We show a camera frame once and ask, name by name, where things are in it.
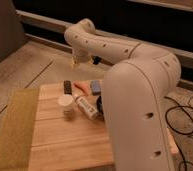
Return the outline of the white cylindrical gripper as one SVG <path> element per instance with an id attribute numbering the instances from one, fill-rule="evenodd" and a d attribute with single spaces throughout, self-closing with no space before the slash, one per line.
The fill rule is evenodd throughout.
<path id="1" fill-rule="evenodd" d="M 92 55 L 81 49 L 72 49 L 71 67 L 76 68 L 81 63 L 87 63 L 92 60 Z"/>

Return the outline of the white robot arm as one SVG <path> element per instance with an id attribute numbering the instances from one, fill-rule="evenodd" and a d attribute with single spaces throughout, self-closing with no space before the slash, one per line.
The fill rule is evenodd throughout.
<path id="1" fill-rule="evenodd" d="M 76 64 L 99 56 L 113 64 L 102 80 L 102 107 L 116 171 L 175 171 L 164 97 L 178 84 L 181 66 L 170 51 L 96 34 L 89 19 L 64 33 Z"/>

